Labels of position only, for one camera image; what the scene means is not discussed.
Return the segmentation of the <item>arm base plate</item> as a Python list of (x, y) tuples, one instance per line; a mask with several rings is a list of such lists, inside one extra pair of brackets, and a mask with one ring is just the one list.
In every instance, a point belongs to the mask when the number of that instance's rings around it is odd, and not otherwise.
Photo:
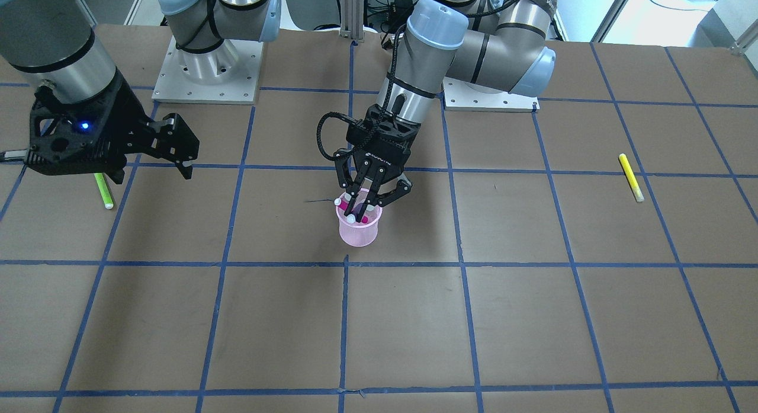
[(511, 94), (511, 92), (469, 84), (453, 78), (444, 78), (443, 87), (447, 110), (530, 113), (539, 111), (541, 108), (536, 97)]
[(264, 44), (225, 40), (216, 50), (193, 54), (171, 39), (152, 98), (160, 103), (254, 105)]

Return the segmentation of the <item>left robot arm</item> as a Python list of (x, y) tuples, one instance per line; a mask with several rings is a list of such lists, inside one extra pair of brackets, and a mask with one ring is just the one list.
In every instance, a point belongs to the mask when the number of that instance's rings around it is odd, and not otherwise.
[(348, 125), (351, 149), (320, 154), (334, 163), (344, 194), (336, 207), (349, 223), (408, 194), (412, 143), (445, 78), (537, 97), (549, 84), (555, 51), (546, 38), (558, 0), (418, 0), (396, 30), (390, 67), (362, 119), (331, 111)]

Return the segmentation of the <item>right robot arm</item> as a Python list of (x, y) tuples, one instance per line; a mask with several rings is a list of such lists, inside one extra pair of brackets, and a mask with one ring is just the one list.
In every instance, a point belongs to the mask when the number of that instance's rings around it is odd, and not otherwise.
[[(258, 46), (276, 40), (282, 0), (159, 0), (173, 35), (155, 100), (251, 103)], [(34, 89), (29, 144), (2, 153), (48, 176), (124, 181), (127, 155), (171, 162), (192, 177), (200, 141), (178, 113), (149, 118), (76, 0), (2, 0), (2, 57)]]

